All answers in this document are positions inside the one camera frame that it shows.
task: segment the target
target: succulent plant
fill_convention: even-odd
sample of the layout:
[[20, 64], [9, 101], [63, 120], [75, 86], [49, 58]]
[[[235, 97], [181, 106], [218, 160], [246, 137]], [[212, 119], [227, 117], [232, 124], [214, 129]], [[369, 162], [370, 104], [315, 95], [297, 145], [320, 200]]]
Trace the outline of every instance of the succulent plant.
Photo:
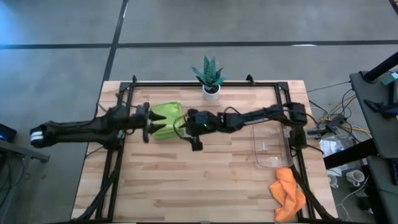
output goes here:
[[213, 59], [211, 59], [211, 61], [209, 62], [206, 56], [203, 63], [203, 73], [192, 67], [193, 72], [195, 72], [196, 78], [201, 84], [205, 86], [206, 90], [210, 90], [222, 84], [222, 82], [224, 81], [224, 78], [221, 77], [222, 69], [223, 68], [220, 68], [218, 71], [216, 71], [216, 58], [213, 57]]

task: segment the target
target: cup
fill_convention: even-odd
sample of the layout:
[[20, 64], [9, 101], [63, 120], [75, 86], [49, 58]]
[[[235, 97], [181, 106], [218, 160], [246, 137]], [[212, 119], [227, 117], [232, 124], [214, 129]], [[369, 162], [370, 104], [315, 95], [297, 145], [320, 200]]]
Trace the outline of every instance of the cup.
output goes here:
[[359, 187], [360, 183], [365, 180], [365, 175], [359, 170], [353, 170], [346, 173], [346, 178], [355, 187]]
[[335, 176], [335, 175], [328, 174], [328, 179], [329, 179], [330, 187], [333, 187], [334, 189], [337, 189], [337, 188], [338, 188], [338, 185], [337, 185], [337, 178], [336, 178], [336, 176]]

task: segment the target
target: plant pot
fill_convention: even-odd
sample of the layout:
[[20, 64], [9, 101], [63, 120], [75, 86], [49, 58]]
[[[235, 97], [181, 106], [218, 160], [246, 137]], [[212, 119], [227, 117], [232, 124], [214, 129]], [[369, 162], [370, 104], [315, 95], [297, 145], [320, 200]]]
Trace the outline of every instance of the plant pot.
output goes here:
[[221, 86], [218, 85], [218, 90], [213, 91], [213, 92], [207, 91], [207, 90], [205, 89], [205, 86], [204, 86], [204, 85], [201, 87], [201, 89], [202, 89], [202, 92], [203, 92], [203, 98], [204, 98], [205, 100], [217, 100], [218, 97], [219, 97], [219, 95], [220, 95]]

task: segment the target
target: potted plant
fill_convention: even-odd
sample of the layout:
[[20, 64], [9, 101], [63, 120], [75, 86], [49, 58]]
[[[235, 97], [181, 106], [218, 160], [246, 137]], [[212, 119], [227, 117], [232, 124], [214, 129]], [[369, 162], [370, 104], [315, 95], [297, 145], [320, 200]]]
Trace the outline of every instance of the potted plant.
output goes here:
[[215, 57], [213, 57], [213, 59], [211, 59], [211, 61], [209, 62], [206, 56], [203, 63], [203, 73], [192, 67], [193, 72], [195, 72], [196, 78], [203, 85], [202, 92], [204, 99], [218, 99], [218, 96], [220, 95], [221, 84], [224, 81], [224, 78], [221, 77], [222, 69], [223, 68], [220, 68], [218, 71], [216, 71]]

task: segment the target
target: concrete floor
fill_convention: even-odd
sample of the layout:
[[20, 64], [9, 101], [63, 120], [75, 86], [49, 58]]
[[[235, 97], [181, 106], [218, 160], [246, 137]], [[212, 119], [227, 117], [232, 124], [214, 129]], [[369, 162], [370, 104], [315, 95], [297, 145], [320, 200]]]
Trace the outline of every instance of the concrete floor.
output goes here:
[[[0, 45], [110, 44], [121, 6], [122, 0], [3, 0]], [[397, 22], [387, 0], [130, 0], [119, 42], [398, 40]], [[230, 80], [247, 74], [257, 80], [305, 80], [311, 90], [348, 81], [351, 72], [371, 69], [397, 47], [118, 49], [110, 80], [130, 80], [132, 74], [140, 80], [193, 80], [190, 66], [200, 67], [207, 55], [217, 57]], [[17, 129], [16, 143], [30, 147], [29, 129], [40, 123], [90, 119], [108, 55], [109, 49], [0, 50], [0, 123]], [[308, 95], [330, 110], [350, 88], [344, 84]], [[349, 121], [366, 128], [358, 103], [350, 108]], [[51, 153], [50, 162], [31, 163], [12, 223], [70, 218], [86, 144], [43, 150]], [[351, 218], [363, 221], [361, 215]]]

